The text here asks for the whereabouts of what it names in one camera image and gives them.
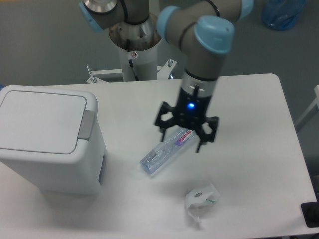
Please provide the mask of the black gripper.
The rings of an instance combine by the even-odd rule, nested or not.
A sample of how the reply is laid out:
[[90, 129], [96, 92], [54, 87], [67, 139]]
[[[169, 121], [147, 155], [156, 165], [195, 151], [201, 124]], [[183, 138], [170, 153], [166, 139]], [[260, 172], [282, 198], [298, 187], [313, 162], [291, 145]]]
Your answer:
[[175, 125], [195, 130], [199, 137], [196, 153], [207, 143], [214, 143], [219, 117], [206, 117], [211, 97], [195, 98], [180, 88], [176, 106], [162, 102], [154, 125], [161, 133], [160, 142], [164, 142], [166, 130]]

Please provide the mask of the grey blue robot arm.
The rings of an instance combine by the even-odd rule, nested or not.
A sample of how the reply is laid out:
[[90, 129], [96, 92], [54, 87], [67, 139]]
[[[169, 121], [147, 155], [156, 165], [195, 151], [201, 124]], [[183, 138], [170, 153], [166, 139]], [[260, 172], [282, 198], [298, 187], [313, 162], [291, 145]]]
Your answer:
[[150, 12], [147, 0], [82, 0], [79, 8], [95, 32], [107, 30], [120, 55], [124, 81], [155, 80], [162, 41], [186, 55], [175, 106], [163, 102], [155, 119], [161, 133], [175, 125], [191, 129], [199, 145], [214, 142], [218, 117], [206, 111], [230, 52], [234, 23], [250, 14], [251, 0], [202, 0], [187, 8]]

